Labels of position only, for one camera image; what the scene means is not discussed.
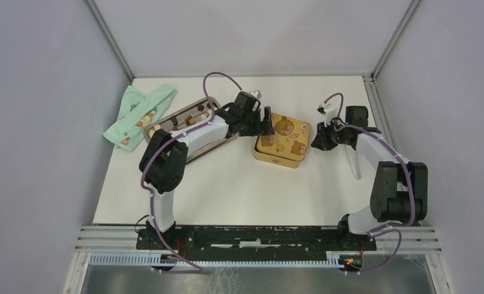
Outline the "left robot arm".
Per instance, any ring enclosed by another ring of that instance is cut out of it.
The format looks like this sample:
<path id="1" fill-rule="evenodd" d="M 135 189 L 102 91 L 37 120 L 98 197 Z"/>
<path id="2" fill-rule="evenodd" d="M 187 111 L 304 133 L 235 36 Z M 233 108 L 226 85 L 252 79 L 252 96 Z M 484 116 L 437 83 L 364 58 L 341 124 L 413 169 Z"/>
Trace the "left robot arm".
<path id="1" fill-rule="evenodd" d="M 141 187 L 150 194 L 149 223 L 154 228 L 151 241 L 159 249 L 174 243 L 174 191 L 184 178 L 188 158 L 206 145 L 234 135 L 258 137 L 273 135 L 270 107 L 249 92 L 238 93 L 234 102 L 212 108 L 204 121 L 176 132 L 157 130 L 139 164 Z"/>

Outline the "gold chocolate box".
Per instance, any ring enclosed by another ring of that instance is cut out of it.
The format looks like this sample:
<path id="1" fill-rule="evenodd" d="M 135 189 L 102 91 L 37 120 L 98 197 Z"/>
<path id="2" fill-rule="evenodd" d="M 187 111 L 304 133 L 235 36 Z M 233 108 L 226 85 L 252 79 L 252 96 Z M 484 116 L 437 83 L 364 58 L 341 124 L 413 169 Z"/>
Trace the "gold chocolate box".
<path id="1" fill-rule="evenodd" d="M 270 164 L 275 164 L 275 165 L 288 167 L 288 168 L 297 168 L 300 165 L 300 163 L 304 160 L 303 157 L 298 159 L 289 159 L 289 158 L 277 156 L 276 154 L 267 154 L 267 153 L 261 153 L 257 151 L 253 153 L 253 156 L 256 160 L 259 160 L 261 162 L 267 162 Z"/>

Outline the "steel tray with rack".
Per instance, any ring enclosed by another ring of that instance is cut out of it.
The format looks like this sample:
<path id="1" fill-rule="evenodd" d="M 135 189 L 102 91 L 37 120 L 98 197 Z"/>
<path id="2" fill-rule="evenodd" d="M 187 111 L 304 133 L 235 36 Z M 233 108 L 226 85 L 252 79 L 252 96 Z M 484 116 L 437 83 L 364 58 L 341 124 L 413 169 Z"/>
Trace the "steel tray with rack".
<path id="1" fill-rule="evenodd" d="M 187 127 L 194 126 L 195 124 L 206 120 L 211 113 L 210 105 L 204 97 L 162 119 L 159 119 L 157 122 L 146 126 L 143 132 L 144 139 L 149 143 L 155 131 L 159 129 L 163 129 L 167 132 L 177 132 Z M 221 145 L 235 140 L 237 137 L 238 134 L 230 135 L 227 138 L 221 138 L 209 143 L 191 153 L 187 158 L 187 164 L 190 164 L 207 153 L 221 147 Z"/>

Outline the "metal serving tongs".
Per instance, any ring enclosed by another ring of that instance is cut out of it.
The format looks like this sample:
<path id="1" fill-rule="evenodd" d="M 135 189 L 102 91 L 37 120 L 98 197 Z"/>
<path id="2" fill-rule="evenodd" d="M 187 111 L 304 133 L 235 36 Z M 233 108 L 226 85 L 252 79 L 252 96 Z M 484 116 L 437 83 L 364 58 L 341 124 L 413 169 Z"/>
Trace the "metal serving tongs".
<path id="1" fill-rule="evenodd" d="M 344 152 L 346 154 L 349 168 L 351 169 L 354 179 L 356 181 L 360 180 L 362 175 L 361 175 L 361 169 L 360 169 L 359 155 L 357 151 L 354 150 L 352 146 L 344 145 Z"/>

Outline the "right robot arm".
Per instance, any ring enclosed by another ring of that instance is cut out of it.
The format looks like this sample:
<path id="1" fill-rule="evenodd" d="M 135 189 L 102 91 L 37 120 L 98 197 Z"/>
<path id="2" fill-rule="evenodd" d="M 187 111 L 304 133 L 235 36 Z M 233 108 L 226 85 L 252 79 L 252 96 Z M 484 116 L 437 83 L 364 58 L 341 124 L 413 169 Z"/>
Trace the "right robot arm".
<path id="1" fill-rule="evenodd" d="M 378 128 L 369 126 L 367 107 L 346 107 L 345 119 L 328 103 L 322 103 L 317 111 L 324 120 L 316 126 L 311 147 L 322 151 L 348 147 L 347 158 L 356 179 L 360 178 L 359 156 L 375 170 L 369 205 L 341 219 L 346 227 L 336 232 L 337 245 L 351 250 L 360 243 L 360 235 L 387 227 L 410 227 L 424 220 L 428 212 L 428 167 L 402 156 Z"/>

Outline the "small square steel tray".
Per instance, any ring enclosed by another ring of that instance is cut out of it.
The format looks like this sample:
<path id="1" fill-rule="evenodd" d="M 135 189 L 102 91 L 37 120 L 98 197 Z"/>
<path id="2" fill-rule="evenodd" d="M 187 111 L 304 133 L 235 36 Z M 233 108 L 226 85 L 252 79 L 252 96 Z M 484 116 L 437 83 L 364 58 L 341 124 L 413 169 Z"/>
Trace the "small square steel tray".
<path id="1" fill-rule="evenodd" d="M 258 137 L 255 151 L 289 159 L 305 158 L 310 142 L 311 124 L 272 113 L 274 135 Z"/>

